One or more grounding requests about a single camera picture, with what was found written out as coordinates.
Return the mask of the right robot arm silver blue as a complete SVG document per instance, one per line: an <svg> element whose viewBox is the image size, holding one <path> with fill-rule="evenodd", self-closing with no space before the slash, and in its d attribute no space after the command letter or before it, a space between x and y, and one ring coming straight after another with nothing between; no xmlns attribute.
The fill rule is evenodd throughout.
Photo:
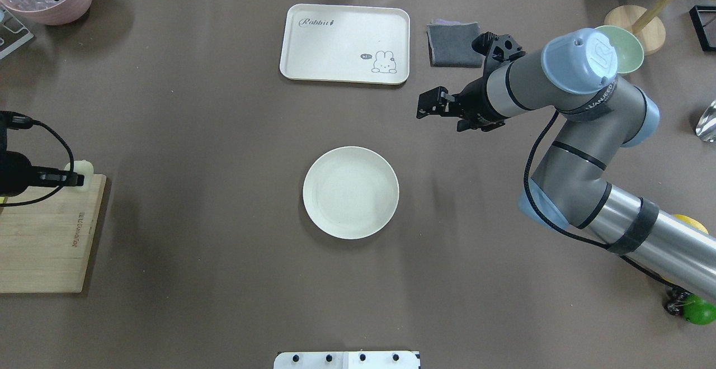
<svg viewBox="0 0 716 369"><path fill-rule="evenodd" d="M714 303L714 238L603 178L619 148L639 145L660 121L647 94L619 76L605 33L576 30L527 54L510 35L485 32L472 47L485 56L483 76L457 94L443 87L423 92L417 119L455 117L458 132L489 131L554 107L566 122L522 180L524 214L557 231L581 229L589 244Z"/></svg>

